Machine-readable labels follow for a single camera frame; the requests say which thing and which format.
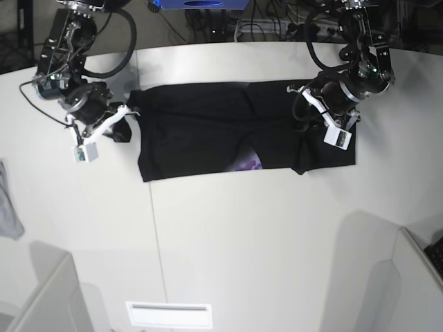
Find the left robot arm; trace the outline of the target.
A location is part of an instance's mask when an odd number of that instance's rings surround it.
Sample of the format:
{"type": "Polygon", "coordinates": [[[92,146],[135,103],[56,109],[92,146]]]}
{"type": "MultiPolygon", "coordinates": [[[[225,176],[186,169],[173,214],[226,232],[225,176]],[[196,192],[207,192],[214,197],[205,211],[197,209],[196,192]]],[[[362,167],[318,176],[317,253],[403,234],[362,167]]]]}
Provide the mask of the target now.
{"type": "Polygon", "coordinates": [[[309,55],[320,70],[301,87],[287,87],[295,100],[291,118],[281,123],[296,125],[300,134],[318,129],[325,135],[324,143],[346,150],[359,121],[356,104],[385,91],[394,78],[377,7],[363,1],[334,1],[310,12],[303,28],[309,55]],[[347,43],[338,66],[319,60],[310,35],[313,19],[326,12],[338,15],[338,29],[347,43]]]}

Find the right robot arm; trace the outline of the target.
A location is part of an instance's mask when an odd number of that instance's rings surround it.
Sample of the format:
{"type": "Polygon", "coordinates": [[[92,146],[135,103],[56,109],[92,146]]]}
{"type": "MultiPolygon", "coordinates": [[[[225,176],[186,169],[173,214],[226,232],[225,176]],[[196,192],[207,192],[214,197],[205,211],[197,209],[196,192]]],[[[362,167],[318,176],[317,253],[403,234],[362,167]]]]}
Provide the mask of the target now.
{"type": "Polygon", "coordinates": [[[118,115],[121,102],[111,102],[105,80],[128,65],[136,47],[137,30],[133,17],[124,9],[127,1],[63,1],[46,38],[34,78],[30,81],[43,100],[57,100],[66,113],[58,124],[73,130],[78,145],[94,134],[114,142],[131,140],[132,131],[124,116],[118,115]],[[103,32],[95,13],[120,15],[129,24],[129,47],[112,70],[96,73],[84,65],[86,53],[103,32]]]}

